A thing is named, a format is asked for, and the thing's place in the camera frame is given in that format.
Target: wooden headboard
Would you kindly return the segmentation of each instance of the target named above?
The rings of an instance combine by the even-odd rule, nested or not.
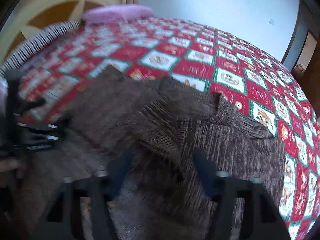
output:
[[[121,0],[29,0],[0,36],[0,62],[23,40],[42,28],[60,21],[81,20],[84,10],[101,5],[121,4]]]

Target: quilt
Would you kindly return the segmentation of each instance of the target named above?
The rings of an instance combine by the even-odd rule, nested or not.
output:
[[[291,238],[304,238],[320,214],[320,125],[278,60],[231,33],[191,21],[153,17],[82,27],[23,65],[28,73],[20,95],[46,99],[23,121],[54,122],[109,65],[135,80],[171,75],[202,92],[220,92],[282,140],[286,164],[279,212]]]

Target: bed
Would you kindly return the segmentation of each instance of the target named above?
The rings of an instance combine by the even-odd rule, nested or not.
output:
[[[77,1],[70,7],[71,1]],[[0,44],[0,60],[14,53],[20,32],[31,38],[61,20],[80,20],[85,9],[117,0],[41,0],[26,5]],[[70,10],[45,26],[30,25],[60,6]],[[320,124],[301,87],[270,54],[231,33],[199,23],[152,17],[129,23],[80,26],[27,57],[20,95],[44,97],[24,122],[54,122],[94,78],[113,65],[135,80],[171,75],[204,93],[220,92],[239,111],[264,124],[283,141],[285,179],[279,212],[292,239],[303,239],[320,214]]]

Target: brown blanket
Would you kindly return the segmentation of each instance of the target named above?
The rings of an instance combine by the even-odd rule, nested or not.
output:
[[[138,189],[158,212],[207,224],[214,206],[191,161],[201,147],[219,170],[241,179],[260,177],[279,205],[284,146],[259,122],[220,94],[208,95],[170,77],[137,82],[107,68],[73,105],[72,128],[103,149],[138,147]],[[241,201],[235,227],[242,216]]]
[[[109,66],[78,96],[70,113],[69,140],[57,150],[36,155],[36,175],[33,172],[23,188],[20,212],[29,217],[29,230],[62,177],[87,177],[108,162],[110,151],[119,153],[128,147],[137,152],[134,172],[110,205],[121,239],[204,238],[215,207],[197,180],[191,162],[195,147],[219,170],[242,179],[260,177],[279,205],[283,144],[220,94],[200,93],[170,77],[137,82]],[[36,202],[37,212],[30,219],[25,204]],[[241,205],[239,200],[234,237]]]

